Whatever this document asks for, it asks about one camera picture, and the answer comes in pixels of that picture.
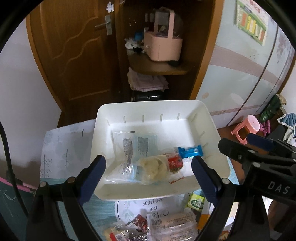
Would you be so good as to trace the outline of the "yellow rice cracker pack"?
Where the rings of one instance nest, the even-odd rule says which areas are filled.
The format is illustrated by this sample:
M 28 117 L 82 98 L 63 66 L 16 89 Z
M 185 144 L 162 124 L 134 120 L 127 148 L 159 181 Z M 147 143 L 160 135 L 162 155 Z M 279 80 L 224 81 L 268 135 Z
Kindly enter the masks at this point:
M 135 178 L 143 185 L 150 185 L 166 180 L 169 172 L 166 155 L 156 155 L 137 161 Z

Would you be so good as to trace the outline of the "pink plastic stool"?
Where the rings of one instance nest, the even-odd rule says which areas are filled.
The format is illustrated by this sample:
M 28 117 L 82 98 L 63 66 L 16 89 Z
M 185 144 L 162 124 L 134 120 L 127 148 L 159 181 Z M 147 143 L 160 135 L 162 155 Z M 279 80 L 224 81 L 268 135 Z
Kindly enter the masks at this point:
M 260 123 L 259 123 L 258 119 L 255 116 L 250 114 L 241 123 L 239 123 L 234 128 L 234 130 L 231 131 L 231 134 L 236 136 L 237 140 L 241 144 L 246 145 L 247 144 L 247 138 L 242 138 L 239 135 L 239 132 L 241 130 L 245 130 L 245 131 L 247 131 L 246 135 L 248 135 L 249 133 L 257 134 L 259 129 L 260 129 Z

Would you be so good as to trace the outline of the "blue white cloth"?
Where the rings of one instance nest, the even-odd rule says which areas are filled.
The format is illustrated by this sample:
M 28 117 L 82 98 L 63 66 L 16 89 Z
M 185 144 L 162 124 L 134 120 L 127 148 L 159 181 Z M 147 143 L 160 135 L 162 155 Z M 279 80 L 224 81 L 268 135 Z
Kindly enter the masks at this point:
M 288 113 L 278 118 L 278 123 L 287 128 L 282 140 L 294 147 L 295 145 L 295 125 L 296 125 L 296 114 Z

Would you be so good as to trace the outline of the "orange snack packet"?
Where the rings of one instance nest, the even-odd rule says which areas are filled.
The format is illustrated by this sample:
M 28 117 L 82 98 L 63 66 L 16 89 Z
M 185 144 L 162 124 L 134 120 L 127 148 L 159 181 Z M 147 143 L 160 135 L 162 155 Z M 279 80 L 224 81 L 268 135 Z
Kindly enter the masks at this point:
M 201 214 L 200 219 L 198 221 L 198 225 L 197 225 L 198 230 L 202 230 L 204 228 L 209 217 L 210 217 L 210 214 Z

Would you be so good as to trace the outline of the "green plant bag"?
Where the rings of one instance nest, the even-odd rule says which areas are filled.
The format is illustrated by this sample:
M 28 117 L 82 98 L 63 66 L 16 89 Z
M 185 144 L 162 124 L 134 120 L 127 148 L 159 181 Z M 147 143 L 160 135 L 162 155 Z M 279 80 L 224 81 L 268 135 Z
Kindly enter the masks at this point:
M 270 120 L 275 116 L 277 111 L 286 104 L 287 100 L 281 94 L 275 94 L 260 114 L 259 121 L 264 123 Z

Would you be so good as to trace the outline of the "green candy packet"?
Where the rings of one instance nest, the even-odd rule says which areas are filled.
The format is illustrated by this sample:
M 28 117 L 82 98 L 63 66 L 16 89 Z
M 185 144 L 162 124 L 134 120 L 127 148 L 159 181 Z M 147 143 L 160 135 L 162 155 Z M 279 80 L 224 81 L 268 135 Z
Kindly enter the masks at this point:
M 205 197 L 193 193 L 189 198 L 187 206 L 196 211 L 201 211 L 204 206 L 204 201 L 205 201 Z

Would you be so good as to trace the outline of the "blue candy wrapper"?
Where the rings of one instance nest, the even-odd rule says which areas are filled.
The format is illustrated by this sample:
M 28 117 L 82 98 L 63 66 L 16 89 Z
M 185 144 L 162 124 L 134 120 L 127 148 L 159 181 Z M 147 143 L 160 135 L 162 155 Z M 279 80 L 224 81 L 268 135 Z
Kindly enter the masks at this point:
M 201 145 L 197 145 L 197 146 L 189 147 L 189 148 L 178 147 L 178 153 L 182 159 L 192 158 L 195 156 L 200 156 L 200 157 L 204 156 Z

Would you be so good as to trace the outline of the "clear wrapped cake pack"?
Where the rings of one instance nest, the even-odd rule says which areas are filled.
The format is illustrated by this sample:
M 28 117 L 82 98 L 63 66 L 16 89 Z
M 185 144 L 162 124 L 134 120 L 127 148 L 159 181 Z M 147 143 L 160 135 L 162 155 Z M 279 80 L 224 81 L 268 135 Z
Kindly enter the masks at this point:
M 147 214 L 147 239 L 195 240 L 198 236 L 197 225 L 196 216 L 189 209 L 162 217 Z

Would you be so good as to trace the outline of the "red snack packet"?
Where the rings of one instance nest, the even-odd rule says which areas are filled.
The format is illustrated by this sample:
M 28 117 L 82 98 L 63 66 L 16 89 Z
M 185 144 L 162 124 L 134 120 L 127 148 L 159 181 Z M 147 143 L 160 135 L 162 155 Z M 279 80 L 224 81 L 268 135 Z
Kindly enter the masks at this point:
M 172 173 L 177 173 L 183 168 L 183 160 L 178 153 L 167 153 L 169 170 Z

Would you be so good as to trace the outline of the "red-edged cracker snack pack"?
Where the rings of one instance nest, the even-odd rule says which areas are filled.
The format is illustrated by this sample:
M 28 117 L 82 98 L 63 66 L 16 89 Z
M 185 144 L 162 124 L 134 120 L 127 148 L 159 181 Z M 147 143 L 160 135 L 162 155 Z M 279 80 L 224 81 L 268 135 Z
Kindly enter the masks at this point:
M 128 230 L 119 227 L 109 227 L 103 231 L 103 234 L 108 241 L 128 241 Z

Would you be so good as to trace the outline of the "teal and white tablecloth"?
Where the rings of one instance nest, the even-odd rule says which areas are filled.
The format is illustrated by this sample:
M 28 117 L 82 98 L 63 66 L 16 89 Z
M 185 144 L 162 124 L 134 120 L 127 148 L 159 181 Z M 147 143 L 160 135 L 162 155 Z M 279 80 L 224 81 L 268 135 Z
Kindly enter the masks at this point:
M 132 207 L 141 205 L 148 217 L 161 223 L 171 214 L 173 196 L 188 196 L 197 190 L 205 191 L 209 183 L 199 162 L 186 162 L 180 173 L 168 172 L 156 184 L 130 182 L 123 167 L 133 165 L 133 156 L 155 156 L 176 147 L 201 146 L 203 160 L 217 173 L 219 188 L 208 198 L 214 209 L 199 236 L 199 240 L 217 240 L 228 220 L 234 204 L 235 185 L 229 179 L 228 159 L 218 149 L 220 136 L 208 115 L 194 113 L 176 118 L 157 114 L 148 117 L 119 115 L 98 117 L 92 124 L 93 135 L 88 135 L 86 125 L 70 125 L 74 131 L 72 146 L 63 142 L 63 131 L 53 130 L 46 136 L 41 160 L 41 182 L 35 200 L 42 202 L 42 213 L 48 226 L 63 224 L 58 212 L 53 212 L 57 202 L 63 202 L 78 240 L 103 240 L 98 226 L 110 222 L 106 208 L 84 208 L 93 195 L 100 200 L 129 200 Z M 161 211 L 161 206 L 169 208 Z

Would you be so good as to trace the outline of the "white plastic bin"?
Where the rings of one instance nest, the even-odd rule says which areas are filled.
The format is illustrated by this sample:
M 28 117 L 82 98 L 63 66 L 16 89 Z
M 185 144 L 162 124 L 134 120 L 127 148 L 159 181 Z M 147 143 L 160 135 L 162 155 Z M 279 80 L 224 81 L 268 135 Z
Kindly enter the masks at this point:
M 143 185 L 119 172 L 115 161 L 113 131 L 135 131 L 144 135 L 158 135 L 158 154 L 174 152 L 178 147 L 202 146 L 203 160 L 220 177 L 230 175 L 228 159 L 218 150 L 220 136 L 208 109 L 198 100 L 170 100 L 112 103 L 101 106 L 95 121 L 91 158 L 102 155 L 106 159 L 95 195 L 102 200 L 128 200 L 167 197 L 196 191 L 199 184 L 191 169 L 191 160 L 167 180 Z

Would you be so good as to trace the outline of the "dark seaweed snack pack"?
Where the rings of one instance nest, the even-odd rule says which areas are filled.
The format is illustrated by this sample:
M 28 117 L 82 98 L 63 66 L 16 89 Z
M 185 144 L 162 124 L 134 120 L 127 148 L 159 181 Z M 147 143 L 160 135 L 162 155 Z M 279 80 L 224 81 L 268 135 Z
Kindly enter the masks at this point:
M 125 225 L 128 228 L 128 240 L 147 241 L 147 220 L 138 214 L 132 221 Z

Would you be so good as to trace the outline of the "light blue snack bag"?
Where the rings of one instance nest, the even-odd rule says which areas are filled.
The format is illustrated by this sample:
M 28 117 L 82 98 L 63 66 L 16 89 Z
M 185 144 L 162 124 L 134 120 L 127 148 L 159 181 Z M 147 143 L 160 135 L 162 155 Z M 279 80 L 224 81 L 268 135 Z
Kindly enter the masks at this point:
M 141 181 L 141 167 L 137 162 L 141 158 L 147 158 L 158 154 L 158 135 L 144 135 L 136 133 L 133 139 L 132 154 L 132 180 L 134 182 Z

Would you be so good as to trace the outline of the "clear barcode snack bag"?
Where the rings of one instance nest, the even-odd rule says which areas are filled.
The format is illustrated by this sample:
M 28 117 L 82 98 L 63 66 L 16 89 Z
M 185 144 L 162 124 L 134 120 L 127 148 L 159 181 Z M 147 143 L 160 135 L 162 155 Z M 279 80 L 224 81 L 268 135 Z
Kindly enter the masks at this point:
M 121 174 L 128 175 L 133 169 L 132 157 L 135 131 L 113 131 L 112 140 L 115 161 L 120 164 L 119 172 Z

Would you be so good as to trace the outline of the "folded pink cloth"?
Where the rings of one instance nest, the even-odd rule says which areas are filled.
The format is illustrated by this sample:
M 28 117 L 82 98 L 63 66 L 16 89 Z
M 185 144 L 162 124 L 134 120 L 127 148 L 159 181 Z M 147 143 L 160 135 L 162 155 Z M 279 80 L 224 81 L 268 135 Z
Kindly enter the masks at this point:
M 168 82 L 163 76 L 139 74 L 129 67 L 127 77 L 133 91 L 149 92 L 168 89 Z

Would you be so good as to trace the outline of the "pink storage basket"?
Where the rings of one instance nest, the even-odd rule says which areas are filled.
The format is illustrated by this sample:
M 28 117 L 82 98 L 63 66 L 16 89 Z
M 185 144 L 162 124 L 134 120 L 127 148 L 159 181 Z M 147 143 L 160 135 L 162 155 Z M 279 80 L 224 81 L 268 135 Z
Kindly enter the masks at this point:
M 144 50 L 152 61 L 180 59 L 183 39 L 174 34 L 175 12 L 168 8 L 156 10 L 154 30 L 144 32 Z

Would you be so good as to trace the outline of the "wooden shelf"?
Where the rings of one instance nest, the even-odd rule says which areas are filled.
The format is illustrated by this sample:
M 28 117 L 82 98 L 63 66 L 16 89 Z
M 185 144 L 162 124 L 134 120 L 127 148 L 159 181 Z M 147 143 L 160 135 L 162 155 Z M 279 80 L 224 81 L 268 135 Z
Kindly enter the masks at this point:
M 137 54 L 133 50 L 126 50 L 130 68 L 144 75 L 185 75 L 193 67 L 190 62 L 182 62 L 172 66 L 168 62 L 155 62 L 146 53 Z

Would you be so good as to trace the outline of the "brown wooden door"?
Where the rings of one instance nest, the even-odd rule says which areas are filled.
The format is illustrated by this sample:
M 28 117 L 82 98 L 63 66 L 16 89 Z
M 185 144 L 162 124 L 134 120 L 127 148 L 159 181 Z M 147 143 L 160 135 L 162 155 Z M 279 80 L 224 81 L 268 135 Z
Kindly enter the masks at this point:
M 123 100 L 113 1 L 43 1 L 26 18 L 37 67 L 61 109 L 58 126 Z M 95 30 L 111 15 L 112 35 Z

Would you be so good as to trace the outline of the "green chalkboard pink frame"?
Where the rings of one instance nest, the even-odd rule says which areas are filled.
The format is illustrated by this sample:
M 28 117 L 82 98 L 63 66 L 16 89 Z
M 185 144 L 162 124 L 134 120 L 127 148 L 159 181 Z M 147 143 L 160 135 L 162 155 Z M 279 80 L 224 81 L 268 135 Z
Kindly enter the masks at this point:
M 22 200 L 29 211 L 37 189 L 36 187 L 26 183 L 22 183 L 22 185 L 17 184 L 17 187 Z M 19 240 L 25 240 L 27 217 L 24 215 L 23 210 L 16 198 L 12 184 L 2 177 L 0 196 L 2 217 L 15 236 Z

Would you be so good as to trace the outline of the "wall poster chart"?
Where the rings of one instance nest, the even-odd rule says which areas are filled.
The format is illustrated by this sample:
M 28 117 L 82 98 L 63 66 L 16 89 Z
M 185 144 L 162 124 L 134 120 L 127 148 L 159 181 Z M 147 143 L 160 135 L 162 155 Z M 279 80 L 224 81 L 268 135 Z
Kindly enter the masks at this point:
M 269 15 L 253 0 L 236 1 L 236 26 L 264 46 L 268 30 Z

